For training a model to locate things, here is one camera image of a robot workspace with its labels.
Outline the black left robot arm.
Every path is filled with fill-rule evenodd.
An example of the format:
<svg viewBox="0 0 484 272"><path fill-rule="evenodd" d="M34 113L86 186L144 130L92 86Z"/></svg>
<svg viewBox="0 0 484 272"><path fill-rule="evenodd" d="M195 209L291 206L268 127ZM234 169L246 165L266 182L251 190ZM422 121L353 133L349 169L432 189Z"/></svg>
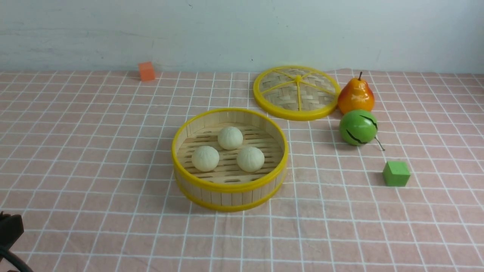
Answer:
<svg viewBox="0 0 484 272"><path fill-rule="evenodd" d="M11 215L2 211L0 214L1 261L11 262L13 255L10 249L23 233L22 215Z"/></svg>

